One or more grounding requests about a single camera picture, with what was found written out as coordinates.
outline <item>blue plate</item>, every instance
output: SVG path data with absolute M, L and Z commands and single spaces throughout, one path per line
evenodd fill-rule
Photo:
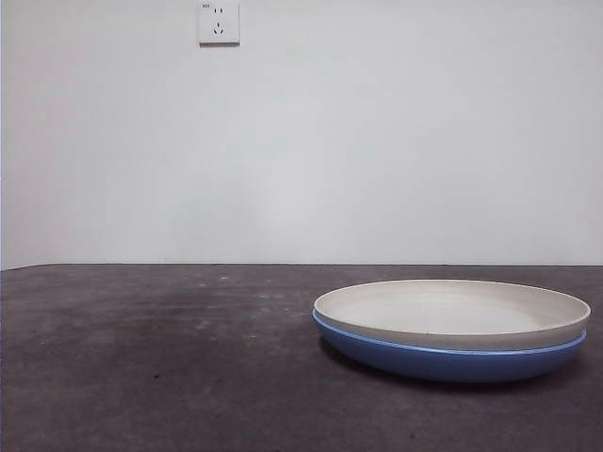
M 312 316 L 325 340 L 350 358 L 387 372 L 436 381 L 500 382 L 529 379 L 566 363 L 586 331 L 555 347 L 514 351 L 464 351 L 405 346 L 340 330 Z

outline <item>outlet faceplate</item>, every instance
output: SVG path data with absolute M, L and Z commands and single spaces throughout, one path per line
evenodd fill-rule
M 201 45 L 239 44 L 238 1 L 200 1 L 197 26 Z

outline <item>white wall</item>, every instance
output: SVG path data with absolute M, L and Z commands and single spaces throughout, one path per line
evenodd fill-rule
M 5 0 L 3 264 L 603 264 L 603 2 Z

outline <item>wall socket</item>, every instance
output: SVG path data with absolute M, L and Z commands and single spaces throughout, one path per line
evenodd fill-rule
M 240 44 L 238 1 L 201 1 L 197 26 L 200 45 Z

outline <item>stacked plates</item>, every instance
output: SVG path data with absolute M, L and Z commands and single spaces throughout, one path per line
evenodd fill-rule
M 567 362 L 586 337 L 589 306 L 503 282 L 373 282 L 318 298 L 323 337 L 359 362 L 420 379 L 527 379 Z

